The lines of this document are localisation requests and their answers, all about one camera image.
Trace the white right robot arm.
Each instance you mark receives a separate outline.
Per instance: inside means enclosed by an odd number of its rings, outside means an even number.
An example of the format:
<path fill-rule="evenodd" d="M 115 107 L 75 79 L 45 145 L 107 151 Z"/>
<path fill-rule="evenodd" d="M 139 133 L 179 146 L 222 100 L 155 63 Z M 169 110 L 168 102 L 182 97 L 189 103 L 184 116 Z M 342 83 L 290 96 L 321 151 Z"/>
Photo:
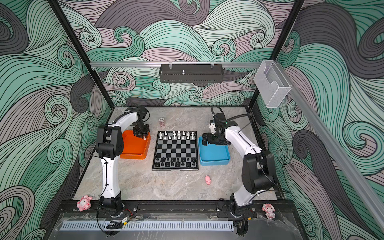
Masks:
<path fill-rule="evenodd" d="M 211 131 L 202 134 L 202 144 L 217 146 L 233 146 L 243 157 L 242 185 L 233 193 L 236 207 L 248 206 L 254 198 L 274 187 L 276 168 L 274 156 L 254 144 L 238 125 L 215 126 Z"/>

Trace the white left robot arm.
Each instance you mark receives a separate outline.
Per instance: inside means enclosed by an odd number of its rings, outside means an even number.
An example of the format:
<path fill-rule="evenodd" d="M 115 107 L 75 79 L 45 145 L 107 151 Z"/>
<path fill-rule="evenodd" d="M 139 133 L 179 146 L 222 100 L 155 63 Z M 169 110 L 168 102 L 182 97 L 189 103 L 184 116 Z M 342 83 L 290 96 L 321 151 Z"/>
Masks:
<path fill-rule="evenodd" d="M 97 129 L 96 152 L 102 162 L 104 185 L 99 205 L 104 209 L 118 214 L 124 210 L 118 180 L 120 156 L 146 158 L 151 135 L 145 117 L 149 115 L 145 107 L 129 107 L 112 123 Z"/>

